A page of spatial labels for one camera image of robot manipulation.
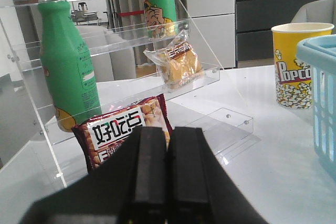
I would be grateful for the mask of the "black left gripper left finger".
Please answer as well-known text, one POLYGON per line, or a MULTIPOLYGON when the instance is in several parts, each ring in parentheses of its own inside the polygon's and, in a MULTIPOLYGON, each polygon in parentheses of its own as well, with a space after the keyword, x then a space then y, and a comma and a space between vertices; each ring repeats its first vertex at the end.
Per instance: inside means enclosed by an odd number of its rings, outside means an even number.
POLYGON ((135 164, 119 223, 165 223, 165 133, 160 127, 137 127, 127 139, 130 142, 135 147, 135 164))

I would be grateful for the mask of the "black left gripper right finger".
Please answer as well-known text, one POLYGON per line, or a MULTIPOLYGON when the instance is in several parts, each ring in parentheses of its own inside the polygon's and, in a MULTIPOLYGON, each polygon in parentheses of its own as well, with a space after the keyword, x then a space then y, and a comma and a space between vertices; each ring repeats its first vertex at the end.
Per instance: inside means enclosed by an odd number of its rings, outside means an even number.
POLYGON ((213 223, 196 129, 176 127, 167 151, 168 223, 213 223))

